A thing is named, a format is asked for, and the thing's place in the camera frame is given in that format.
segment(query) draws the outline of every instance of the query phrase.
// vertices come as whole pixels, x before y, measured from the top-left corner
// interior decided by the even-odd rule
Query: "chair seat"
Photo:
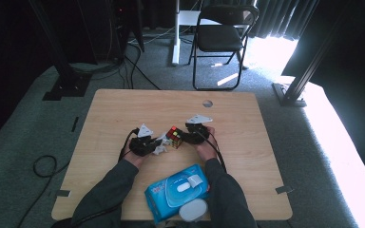
[[[238,51],[242,49],[242,42],[235,27],[202,25],[198,29],[198,48],[201,51]]]

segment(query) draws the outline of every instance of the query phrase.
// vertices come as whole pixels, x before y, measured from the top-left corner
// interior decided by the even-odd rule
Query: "person's left hand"
[[[144,157],[134,154],[132,151],[129,150],[129,144],[130,141],[126,144],[125,150],[123,151],[124,159],[131,162],[133,165],[135,165],[138,169],[141,168],[141,165],[144,163],[144,161],[151,155],[148,154]]]

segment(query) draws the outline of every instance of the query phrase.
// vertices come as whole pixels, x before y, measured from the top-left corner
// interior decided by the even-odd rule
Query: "chair backrest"
[[[254,26],[259,17],[259,10],[248,5],[211,5],[201,10],[197,26],[201,19],[215,21],[222,25],[248,25]]]

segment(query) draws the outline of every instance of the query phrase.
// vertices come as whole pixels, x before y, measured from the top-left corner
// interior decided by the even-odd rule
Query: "rubik's cube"
[[[167,134],[165,134],[165,136],[169,139],[171,146],[176,149],[178,149],[183,142],[179,131],[181,131],[179,128],[177,128],[176,126],[172,126]]]

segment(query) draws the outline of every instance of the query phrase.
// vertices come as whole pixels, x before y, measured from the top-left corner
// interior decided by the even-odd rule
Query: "wooden table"
[[[211,107],[203,105],[208,101]],[[57,198],[52,217],[72,217],[81,198],[116,164],[132,129],[145,124],[159,137],[172,125],[185,129],[185,121],[196,114],[213,119],[207,125],[216,128],[227,172],[242,187],[255,219],[289,219],[292,209],[286,193],[276,191],[283,182],[254,94],[123,89],[96,92],[61,187],[70,195]],[[141,167],[124,201],[122,219],[152,220],[146,187],[191,164],[203,165],[188,143],[167,150],[150,156]]]

